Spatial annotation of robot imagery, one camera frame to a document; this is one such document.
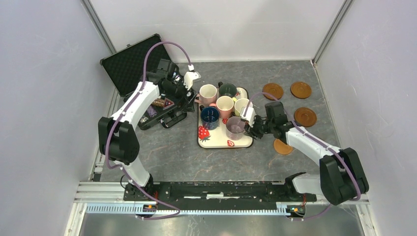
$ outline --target brown coaster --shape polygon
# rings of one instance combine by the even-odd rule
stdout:
[[[281,155],[288,155],[293,151],[293,147],[290,145],[285,144],[279,139],[275,139],[274,141],[274,149]]]
[[[294,113],[294,119],[304,127],[311,127],[317,121],[316,113],[307,107],[300,107]]]
[[[311,87],[304,82],[295,82],[291,85],[291,93],[296,98],[305,99],[311,95]]]
[[[280,99],[282,95],[284,95],[284,90],[282,89],[281,86],[277,85],[276,83],[266,84],[262,92],[267,92],[271,94],[272,96],[276,97],[276,99]],[[265,94],[264,94],[264,97],[266,97],[269,100],[274,100],[272,97],[265,95]]]

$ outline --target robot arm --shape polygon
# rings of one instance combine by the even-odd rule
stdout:
[[[319,175],[298,173],[286,178],[290,191],[324,195],[333,205],[357,196],[350,177],[331,149],[343,158],[360,192],[369,190],[359,157],[353,149],[332,146],[309,133],[304,127],[295,127],[292,122],[288,122],[281,102],[270,102],[265,105],[265,109],[266,118],[256,115],[251,107],[246,114],[241,112],[241,119],[247,122],[246,134],[255,139],[262,138],[264,134],[273,134],[275,138],[300,150],[320,167]]]
[[[172,76],[173,67],[177,67],[170,61],[161,60],[155,73],[147,72],[147,81],[143,90],[142,82],[132,93],[125,104],[110,118],[102,117],[98,122],[99,150],[105,154],[106,142],[109,135],[112,136],[109,145],[109,160],[121,165],[128,175],[141,187],[146,186],[151,175],[146,171],[138,158],[139,141],[135,129],[147,108],[161,94],[169,94],[175,97],[184,97],[186,101],[193,102],[195,92],[192,90],[193,81],[201,76],[198,72],[188,71],[184,78]],[[116,119],[121,116],[113,134],[111,127]]]

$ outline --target metal frame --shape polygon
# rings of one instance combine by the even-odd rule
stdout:
[[[327,34],[325,38],[323,39],[319,49],[317,50],[314,58],[311,60],[313,63],[313,66],[316,67],[317,62],[320,60],[320,57],[322,56],[324,50],[328,46],[329,42],[334,36],[334,33],[336,32],[337,28],[339,27],[341,21],[346,15],[346,12],[351,7],[354,0],[345,0],[342,4],[342,7],[340,8],[339,12],[336,15],[336,18],[334,18],[333,23],[331,24],[330,28],[327,31]]]
[[[112,96],[112,100],[111,100],[110,105],[109,105],[109,109],[107,111],[107,114],[105,114],[106,117],[110,117],[112,114],[114,114],[119,109],[120,99],[121,99],[121,97],[120,97],[117,89],[115,89],[113,91],[113,96]],[[97,147],[97,150],[95,152],[95,161],[94,161],[94,165],[91,169],[91,174],[90,174],[89,180],[90,181],[95,181],[96,180],[95,176],[97,176],[97,175],[101,176],[101,172],[103,171],[103,167],[104,167],[104,155],[102,155],[100,153],[100,150]]]
[[[78,236],[86,213],[149,214],[144,205],[154,205],[154,201],[128,202],[123,200],[124,189],[119,182],[80,182],[75,195],[70,218],[64,236]],[[184,211],[183,215],[285,215],[283,209],[301,202],[277,202],[277,210],[270,211]],[[318,196],[317,202],[307,205],[326,205],[328,201]],[[346,201],[342,205],[356,205],[365,236],[378,236],[372,217],[372,210],[366,194],[360,201]],[[155,214],[171,214],[174,211],[157,211]]]
[[[97,32],[100,34],[101,38],[103,39],[104,43],[106,44],[107,48],[112,54],[115,54],[116,48],[114,47],[109,35],[106,32],[106,29],[104,29],[103,24],[101,23],[100,18],[97,15],[97,12],[95,12],[94,7],[91,4],[90,0],[81,0],[81,3],[86,8],[86,11],[88,15],[91,18],[91,21],[93,22],[95,28],[97,29]]]

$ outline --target strawberry pattern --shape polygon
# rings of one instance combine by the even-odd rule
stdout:
[[[198,126],[198,138],[201,142],[210,140],[210,132],[202,125]]]
[[[227,141],[227,146],[234,147],[235,146],[235,143],[233,143],[233,141],[228,140]]]

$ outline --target tray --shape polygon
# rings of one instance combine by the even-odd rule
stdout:
[[[240,98],[248,98],[248,92],[244,88],[238,87],[239,95],[236,96],[237,99]],[[249,148],[253,144],[253,139],[249,136],[244,135],[239,140],[229,140],[226,136],[226,121],[225,119],[220,119],[219,127],[215,128],[214,130],[210,130],[207,137],[200,139],[198,137],[198,127],[202,126],[202,122],[200,119],[200,109],[198,108],[199,104],[197,104],[197,143],[201,148],[204,149],[234,149],[234,148]]]

